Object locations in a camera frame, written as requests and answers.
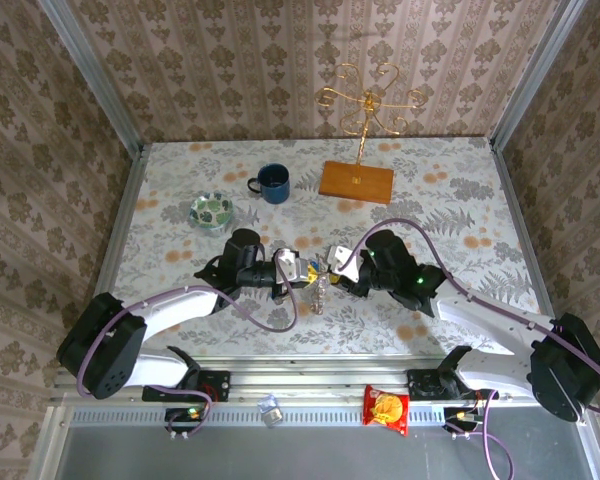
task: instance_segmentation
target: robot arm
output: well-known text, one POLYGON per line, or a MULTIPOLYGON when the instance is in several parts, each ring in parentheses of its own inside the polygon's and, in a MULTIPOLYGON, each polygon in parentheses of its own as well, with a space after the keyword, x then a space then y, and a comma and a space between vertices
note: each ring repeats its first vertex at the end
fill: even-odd
MULTIPOLYGON (((552 320, 473 292, 458 280, 448 279, 440 268, 418 264, 390 230, 369 236, 366 247, 346 268, 343 265, 352 252, 332 247, 328 256, 332 284, 359 297, 366 297, 370 290, 386 291, 405 308, 461 324, 495 339, 510 352, 502 355, 456 347, 437 370, 407 372, 413 399, 457 399, 476 390, 498 390, 533 396, 565 420, 581 418, 600 389, 600 377, 550 338, 513 323, 502 312, 525 316, 532 325, 551 330, 600 365, 600 350, 582 320, 568 314, 552 320)), ((298 252, 276 252, 276 268, 273 261, 257 260, 261 249, 258 234, 236 230, 223 254, 195 274, 207 290, 184 287, 175 295, 172 291, 153 297, 150 304, 133 314, 125 312, 115 331, 104 337, 89 360, 84 387, 98 399, 132 385, 195 390, 200 367, 185 352, 170 348, 175 355, 148 354, 141 351, 142 344, 164 329, 225 308, 229 302, 215 291, 237 300, 243 286, 271 288, 272 298, 277 299, 289 293, 280 272, 291 288, 303 288, 311 282, 308 261, 298 252)), ((122 303, 110 294, 96 296, 60 346, 60 363, 79 377, 96 336, 122 311, 122 303)))
POLYGON ((390 230, 371 235, 366 247, 356 267, 351 262, 346 271, 341 266, 351 251, 332 249, 331 269, 341 275, 336 286, 361 297, 370 290, 386 290, 410 310, 463 325, 509 351, 494 354, 456 347, 436 371, 408 372, 412 398, 457 399, 476 390, 497 390, 535 397, 567 421, 582 417, 600 389, 600 376, 554 340, 536 328, 512 322, 506 313, 544 327, 600 365, 600 349, 581 319, 565 314, 554 320, 472 291, 459 280, 448 279, 436 266, 418 265, 390 230))
MULTIPOLYGON (((298 252, 277 251, 276 268, 274 261, 257 260, 261 250, 264 249, 258 234, 236 230, 222 255, 195 274, 193 284, 156 295, 150 303, 140 305, 142 308, 125 312, 88 361, 83 386, 97 399, 108 398, 132 385, 195 389, 200 368, 185 352, 172 349, 175 355, 145 354, 141 351, 142 344, 174 325, 226 308, 229 302, 216 291, 237 300, 241 287, 271 288, 273 299, 282 298, 288 292, 281 271, 292 288, 309 284, 308 262, 298 252), (196 286, 205 290, 196 290, 196 286)), ((111 294, 94 297, 60 345, 58 361, 79 377, 80 367, 96 337, 121 312, 122 302, 111 294)))

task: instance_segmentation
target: metal extrusion bar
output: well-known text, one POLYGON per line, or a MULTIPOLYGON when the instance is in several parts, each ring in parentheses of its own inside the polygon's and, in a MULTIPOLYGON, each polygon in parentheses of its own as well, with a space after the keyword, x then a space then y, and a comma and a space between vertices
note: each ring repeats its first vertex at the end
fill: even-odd
POLYGON ((538 306, 543 314, 549 315, 550 317, 555 317, 553 306, 551 305, 551 299, 549 298, 549 292, 547 292, 547 287, 544 283, 544 279, 542 278, 542 273, 540 272, 540 265, 538 264, 538 259, 533 250, 533 245, 531 244, 531 237, 529 236, 529 231, 527 230, 527 225, 524 221, 522 210, 520 210, 520 204, 518 203, 518 197, 516 196, 516 192, 513 188, 511 177, 509 176, 509 170, 507 170, 507 166, 504 162, 502 150, 497 146, 493 146, 492 151, 496 169, 498 170, 498 175, 500 175, 500 181, 502 182, 504 196, 507 199, 507 204, 509 205, 509 210, 511 211, 513 226, 516 229, 518 238, 520 239, 522 255, 525 263, 527 264, 531 285, 533 285, 533 290, 538 299, 538 306))
POLYGON ((583 425, 578 426, 580 441, 594 478, 600 479, 600 415, 585 413, 583 425))
POLYGON ((586 4, 587 0, 567 0, 556 7, 547 30, 491 136, 493 145, 500 150, 504 150, 586 4))
POLYGON ((129 233, 129 227, 131 226, 131 217, 133 216, 133 211, 138 199, 138 192, 142 186, 144 171, 147 168, 150 152, 151 145, 145 146, 140 154, 140 158, 131 165, 127 184, 124 188, 124 193, 122 194, 120 207, 118 208, 118 214, 116 215, 113 230, 111 231, 111 237, 109 237, 109 245, 107 246, 107 252, 105 253, 102 262, 102 268, 100 270, 100 275, 98 276, 94 295, 102 292, 110 292, 115 286, 118 268, 120 267, 122 253, 124 252, 124 245, 127 240, 127 234, 129 233))
POLYGON ((73 420, 73 408, 48 407, 36 448, 27 471, 27 480, 56 478, 64 443, 73 420))
MULTIPOLYGON (((71 427, 151 427, 164 426, 164 407, 79 407, 75 409, 71 427)), ((441 426, 445 423, 444 408, 409 406, 409 427, 441 426)), ((288 407, 282 409, 284 427, 359 427, 362 409, 353 407, 288 407)), ((186 426, 174 423, 174 426, 186 426)), ((214 406, 205 422, 207 427, 264 427, 256 407, 214 406)))
MULTIPOLYGON (((287 407, 344 407, 360 408, 366 385, 395 393, 408 393, 405 371, 411 368, 436 368, 437 357, 411 357, 395 355, 383 358, 207 358, 198 359, 203 368, 229 370, 231 393, 228 405, 254 406, 265 395, 273 393, 280 404, 287 407)), ((95 401, 80 397, 75 389, 75 378, 61 372, 51 399, 54 405, 73 407, 125 407, 142 405, 142 389, 125 388, 116 395, 95 401)), ((411 402, 413 406, 464 407, 472 401, 411 402)), ((527 397, 511 397, 497 402, 501 407, 535 406, 527 397)), ((185 406, 162 404, 158 406, 185 406)))
POLYGON ((109 81, 87 37, 65 0, 40 0, 40 5, 80 69, 98 104, 104 110, 131 158, 136 158, 142 142, 124 101, 109 81))

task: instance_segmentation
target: blue mug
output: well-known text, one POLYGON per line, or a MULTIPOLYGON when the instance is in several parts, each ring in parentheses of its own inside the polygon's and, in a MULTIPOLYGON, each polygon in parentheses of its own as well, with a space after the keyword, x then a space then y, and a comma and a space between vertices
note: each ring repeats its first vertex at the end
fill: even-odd
POLYGON ((270 163, 265 165, 258 172, 257 178, 250 178, 247 182, 247 188, 253 193, 262 195, 262 198, 268 203, 277 205, 289 198, 289 170, 279 163, 270 163), (260 190, 251 186, 257 183, 260 190))

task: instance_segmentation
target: chip bag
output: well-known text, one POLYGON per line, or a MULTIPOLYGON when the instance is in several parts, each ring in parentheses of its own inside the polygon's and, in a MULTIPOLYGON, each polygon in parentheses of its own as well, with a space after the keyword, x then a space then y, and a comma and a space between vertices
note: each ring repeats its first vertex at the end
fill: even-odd
POLYGON ((367 385, 364 391, 362 424, 384 425, 407 436, 409 415, 409 395, 383 392, 367 385))

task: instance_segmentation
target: gold wire stand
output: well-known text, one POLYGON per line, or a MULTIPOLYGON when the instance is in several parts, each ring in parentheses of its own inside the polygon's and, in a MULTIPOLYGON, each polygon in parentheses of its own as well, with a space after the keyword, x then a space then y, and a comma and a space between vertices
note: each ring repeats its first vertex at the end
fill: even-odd
POLYGON ((332 87, 323 87, 318 90, 316 102, 323 107, 333 106, 338 96, 356 102, 359 105, 357 110, 340 119, 340 128, 348 135, 360 135, 360 146, 358 147, 358 157, 356 158, 355 166, 341 162, 326 162, 320 184, 320 194, 387 204, 391 201, 393 170, 363 167, 361 165, 369 126, 371 121, 375 120, 385 132, 391 135, 406 134, 409 124, 404 117, 394 117, 391 121, 392 128, 389 128, 378 118, 378 110, 381 108, 420 108, 429 100, 429 97, 421 91, 409 90, 406 93, 407 98, 410 100, 409 104, 383 104, 382 99, 385 97, 387 89, 400 76, 400 69, 392 63, 381 63, 376 68, 378 75, 385 75, 392 70, 395 75, 388 85, 385 88, 375 88, 372 90, 363 87, 362 76, 357 66, 351 63, 341 63, 334 68, 335 75, 345 80, 352 78, 358 86, 358 95, 352 97, 332 87), (354 121, 356 115, 361 111, 364 112, 364 120, 354 121))

